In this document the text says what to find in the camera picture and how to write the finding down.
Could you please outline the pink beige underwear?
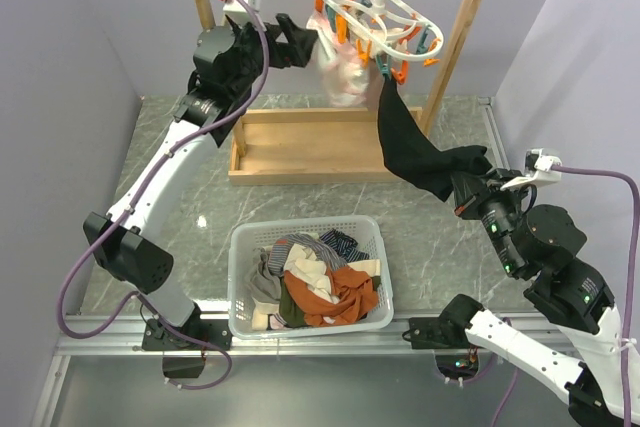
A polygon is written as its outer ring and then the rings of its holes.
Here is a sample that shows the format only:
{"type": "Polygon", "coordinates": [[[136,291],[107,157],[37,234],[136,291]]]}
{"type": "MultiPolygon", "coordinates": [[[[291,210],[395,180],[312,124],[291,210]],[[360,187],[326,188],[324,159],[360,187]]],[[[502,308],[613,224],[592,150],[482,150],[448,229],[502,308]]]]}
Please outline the pink beige underwear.
{"type": "Polygon", "coordinates": [[[315,30],[318,39],[312,52],[326,97],[332,107],[378,110],[383,81],[373,66],[364,66],[349,41],[340,43],[325,14],[314,11],[306,28],[315,30]]]}

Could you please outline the black underwear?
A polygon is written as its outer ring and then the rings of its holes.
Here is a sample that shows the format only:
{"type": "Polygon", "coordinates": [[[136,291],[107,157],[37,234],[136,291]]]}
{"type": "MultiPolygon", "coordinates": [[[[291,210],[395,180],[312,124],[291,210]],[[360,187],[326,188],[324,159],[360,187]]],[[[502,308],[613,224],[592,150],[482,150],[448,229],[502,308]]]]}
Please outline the black underwear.
{"type": "Polygon", "coordinates": [[[418,127],[398,93],[394,78],[384,80],[379,97],[377,130],[385,168],[442,202],[453,193],[454,173],[484,175],[492,169],[485,146],[438,149],[418,127]]]}

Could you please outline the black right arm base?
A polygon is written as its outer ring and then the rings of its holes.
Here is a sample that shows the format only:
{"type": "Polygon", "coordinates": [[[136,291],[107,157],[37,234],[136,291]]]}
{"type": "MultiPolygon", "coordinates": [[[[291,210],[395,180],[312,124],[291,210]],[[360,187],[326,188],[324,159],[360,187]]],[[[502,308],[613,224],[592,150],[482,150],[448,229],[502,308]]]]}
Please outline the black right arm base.
{"type": "Polygon", "coordinates": [[[438,317],[411,317],[409,328],[401,336],[412,350],[434,352],[436,374],[445,383],[457,382],[462,387],[479,381],[499,361],[490,354],[482,361],[479,348],[469,342],[464,330],[438,317]]]}

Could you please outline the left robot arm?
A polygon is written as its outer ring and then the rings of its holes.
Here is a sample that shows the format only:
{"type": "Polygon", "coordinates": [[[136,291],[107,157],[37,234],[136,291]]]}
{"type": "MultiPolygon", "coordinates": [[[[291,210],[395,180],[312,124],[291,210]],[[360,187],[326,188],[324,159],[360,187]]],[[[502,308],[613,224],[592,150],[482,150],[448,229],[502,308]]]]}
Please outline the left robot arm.
{"type": "Polygon", "coordinates": [[[200,164],[219,147],[259,94],[272,68],[304,68],[318,33],[279,14],[273,24],[229,22],[202,32],[187,92],[165,139],[129,190],[105,214],[83,225],[96,263],[134,287],[167,324],[179,349],[201,337],[198,307],[172,274],[173,256],[157,238],[172,206],[200,164]]]}

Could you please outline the white clip hanger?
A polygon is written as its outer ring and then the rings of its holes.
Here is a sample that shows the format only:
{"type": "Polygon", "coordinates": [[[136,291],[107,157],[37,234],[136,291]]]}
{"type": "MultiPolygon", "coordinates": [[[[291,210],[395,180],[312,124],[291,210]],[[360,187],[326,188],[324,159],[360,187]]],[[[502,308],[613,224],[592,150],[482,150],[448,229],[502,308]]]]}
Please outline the white clip hanger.
{"type": "Polygon", "coordinates": [[[386,78],[402,85],[409,65],[440,62],[441,29],[403,0],[315,0],[336,40],[354,45],[364,65],[371,61],[386,78]]]}

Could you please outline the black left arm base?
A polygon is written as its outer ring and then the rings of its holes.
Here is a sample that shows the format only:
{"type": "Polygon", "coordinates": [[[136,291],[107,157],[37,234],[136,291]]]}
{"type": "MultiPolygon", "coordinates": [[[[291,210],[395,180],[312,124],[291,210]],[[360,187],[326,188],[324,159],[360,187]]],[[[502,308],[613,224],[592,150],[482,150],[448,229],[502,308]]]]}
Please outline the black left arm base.
{"type": "Polygon", "coordinates": [[[182,328],[167,327],[160,319],[146,321],[141,350],[161,353],[161,368],[167,383],[184,390],[204,390],[224,382],[231,373],[229,355],[232,335],[228,322],[197,318],[182,328]],[[207,384],[185,384],[197,380],[205,370],[209,354],[220,354],[225,361],[220,376],[207,384]]]}

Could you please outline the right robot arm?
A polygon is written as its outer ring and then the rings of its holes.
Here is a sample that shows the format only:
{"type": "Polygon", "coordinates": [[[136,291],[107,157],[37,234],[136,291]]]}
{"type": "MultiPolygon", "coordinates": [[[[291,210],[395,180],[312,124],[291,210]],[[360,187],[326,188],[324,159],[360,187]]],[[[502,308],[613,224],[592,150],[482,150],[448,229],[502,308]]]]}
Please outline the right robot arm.
{"type": "Polygon", "coordinates": [[[639,352],[626,314],[601,273],[580,260],[586,235],[562,207],[522,202],[533,181],[517,171],[452,177],[455,214],[478,220],[505,274],[529,282],[524,297],[577,351],[570,357],[459,294],[441,312],[444,341],[468,341],[504,358],[552,391],[581,426],[639,423],[639,352]]]}

